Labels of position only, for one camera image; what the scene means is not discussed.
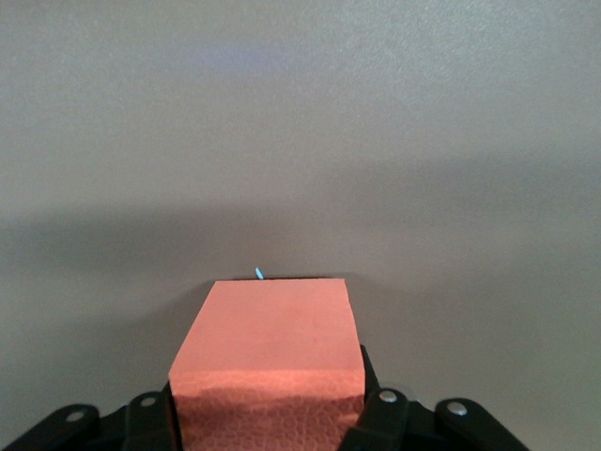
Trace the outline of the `orange foam block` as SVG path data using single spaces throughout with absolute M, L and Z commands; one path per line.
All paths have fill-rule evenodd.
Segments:
M 216 282 L 169 382 L 184 451 L 337 451 L 365 393 L 346 283 Z

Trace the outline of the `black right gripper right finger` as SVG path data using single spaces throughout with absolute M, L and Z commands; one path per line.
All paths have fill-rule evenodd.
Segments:
M 463 397 L 440 401 L 432 411 L 379 383 L 365 346 L 364 406 L 340 451 L 529 451 L 481 404 Z

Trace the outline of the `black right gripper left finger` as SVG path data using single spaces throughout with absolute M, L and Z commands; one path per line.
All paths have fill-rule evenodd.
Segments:
M 64 406 L 0 451 L 181 451 L 170 386 L 105 416 L 93 405 Z

